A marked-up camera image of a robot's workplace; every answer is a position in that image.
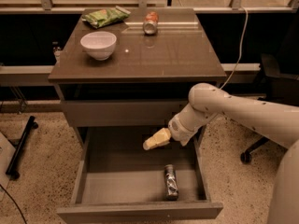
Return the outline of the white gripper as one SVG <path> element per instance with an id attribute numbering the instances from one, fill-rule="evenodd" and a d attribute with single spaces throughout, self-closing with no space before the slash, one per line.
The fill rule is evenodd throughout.
<path id="1" fill-rule="evenodd" d="M 190 131 L 185 128 L 179 118 L 178 115 L 175 115 L 168 122 L 168 128 L 162 128 L 153 136 L 148 138 L 143 143 L 143 148 L 145 150 L 154 149 L 156 147 L 166 146 L 170 143 L 171 137 L 181 143 L 183 147 L 185 147 L 190 139 L 194 136 L 194 131 Z"/>

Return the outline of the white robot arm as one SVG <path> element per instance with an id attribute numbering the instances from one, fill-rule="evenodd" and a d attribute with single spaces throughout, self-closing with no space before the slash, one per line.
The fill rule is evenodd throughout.
<path id="1" fill-rule="evenodd" d="M 287 149 L 278 167 L 267 224 L 299 224 L 299 107 L 233 96 L 213 85 L 194 85 L 188 104 L 166 128 L 143 143 L 146 150 L 171 140 L 185 146 L 217 115 L 224 115 Z"/>

